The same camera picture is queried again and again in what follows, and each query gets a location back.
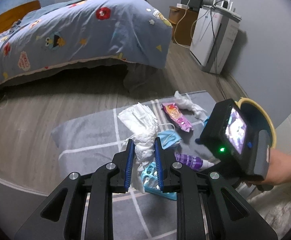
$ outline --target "pink wrapper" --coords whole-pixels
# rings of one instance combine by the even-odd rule
[[[180,112],[175,103],[163,103],[163,111],[166,112],[169,117],[181,128],[181,130],[190,132],[192,130],[191,123]]]

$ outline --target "floor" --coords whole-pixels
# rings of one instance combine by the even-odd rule
[[[50,78],[5,88],[0,102],[0,177],[50,193],[61,181],[59,151],[51,130],[67,120],[180,93],[206,90],[223,100],[215,75],[204,73],[189,50],[171,44],[164,70],[132,93],[123,87],[123,66],[65,70]],[[226,96],[240,97],[220,80]]]

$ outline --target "human hand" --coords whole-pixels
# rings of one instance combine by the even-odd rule
[[[274,148],[270,149],[270,163],[265,180],[248,181],[254,185],[280,185],[286,182],[291,182],[291,155],[284,154]]]

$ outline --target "silver screw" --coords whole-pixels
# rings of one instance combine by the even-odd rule
[[[76,172],[72,172],[70,175],[69,175],[69,178],[70,179],[77,179],[79,176],[79,174],[77,174]]]
[[[107,168],[108,170],[113,170],[113,169],[115,168],[115,164],[114,164],[114,163],[108,163],[108,164],[106,165],[106,168]]]
[[[220,175],[219,175],[219,173],[217,173],[217,172],[211,172],[211,173],[210,173],[210,177],[211,177],[212,179],[218,179],[218,178],[220,178]]]
[[[179,169],[179,168],[182,167],[182,163],[178,163],[178,162],[173,163],[173,164],[172,164],[172,167],[175,168],[175,169]]]

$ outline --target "wooden headboard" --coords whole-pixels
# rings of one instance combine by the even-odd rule
[[[39,0],[28,2],[14,7],[0,14],[0,33],[11,28],[12,24],[18,19],[22,19],[28,12],[40,9]]]

